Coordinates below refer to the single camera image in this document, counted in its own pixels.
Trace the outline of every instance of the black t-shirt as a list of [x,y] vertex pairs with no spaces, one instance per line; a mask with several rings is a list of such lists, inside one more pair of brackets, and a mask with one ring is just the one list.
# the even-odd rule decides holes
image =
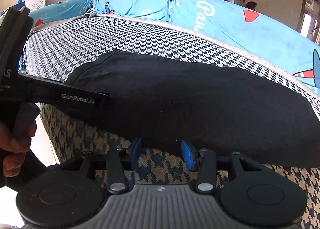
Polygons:
[[180,156],[181,140],[220,156],[240,151],[264,164],[320,167],[320,123],[300,94],[237,67],[120,50],[76,68],[66,81],[109,93],[97,113],[65,113],[146,147]]

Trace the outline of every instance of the brown and black patterned fabric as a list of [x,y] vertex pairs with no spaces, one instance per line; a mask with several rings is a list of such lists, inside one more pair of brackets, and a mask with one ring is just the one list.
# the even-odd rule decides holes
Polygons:
[[[83,121],[76,120],[50,105],[43,105],[41,119],[52,141],[60,162],[72,158],[84,150],[104,154],[110,146],[127,148],[130,141]],[[266,165],[277,173],[297,183],[308,196],[308,206],[302,217],[301,227],[318,229],[320,220],[319,168],[301,169]],[[129,184],[190,184],[193,186],[197,172],[188,171],[185,162],[174,155],[157,149],[144,149],[135,171],[125,171]],[[96,182],[105,187],[104,171],[96,172]],[[228,182],[226,171],[219,171],[217,186]]]

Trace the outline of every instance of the white floor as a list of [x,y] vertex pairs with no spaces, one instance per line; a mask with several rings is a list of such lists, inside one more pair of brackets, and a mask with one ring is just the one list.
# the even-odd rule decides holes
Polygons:
[[[39,116],[36,123],[37,132],[32,139],[31,150],[46,166],[59,163]],[[17,193],[8,187],[0,188],[0,224],[15,225],[21,228],[24,223],[15,204],[16,195]]]

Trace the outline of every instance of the white plastic basket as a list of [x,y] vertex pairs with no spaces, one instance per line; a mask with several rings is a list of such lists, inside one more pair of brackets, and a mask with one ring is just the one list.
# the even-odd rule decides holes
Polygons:
[[24,0],[26,3],[26,7],[30,9],[30,11],[34,11],[36,9],[42,8],[45,6],[45,0]]

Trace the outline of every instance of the black circular disc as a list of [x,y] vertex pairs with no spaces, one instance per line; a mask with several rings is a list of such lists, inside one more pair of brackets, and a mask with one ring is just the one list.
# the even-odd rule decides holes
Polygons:
[[304,191],[282,176],[247,172],[226,184],[220,195],[225,210],[237,220],[254,226],[283,226],[304,214]]
[[67,228],[94,216],[103,201],[101,188],[83,174],[59,171],[24,186],[16,204],[23,219],[40,227]]

